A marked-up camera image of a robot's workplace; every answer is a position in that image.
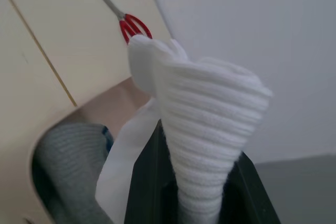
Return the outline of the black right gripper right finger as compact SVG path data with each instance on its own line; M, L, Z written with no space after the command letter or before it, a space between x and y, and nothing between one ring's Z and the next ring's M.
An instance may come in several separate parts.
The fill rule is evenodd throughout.
M245 153L235 162L223 189L219 223L280 223L258 173Z

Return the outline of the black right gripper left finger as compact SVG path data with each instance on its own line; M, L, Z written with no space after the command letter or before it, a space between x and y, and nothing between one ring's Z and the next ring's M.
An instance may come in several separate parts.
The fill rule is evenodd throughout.
M177 185L159 121L132 172L124 223L178 223Z

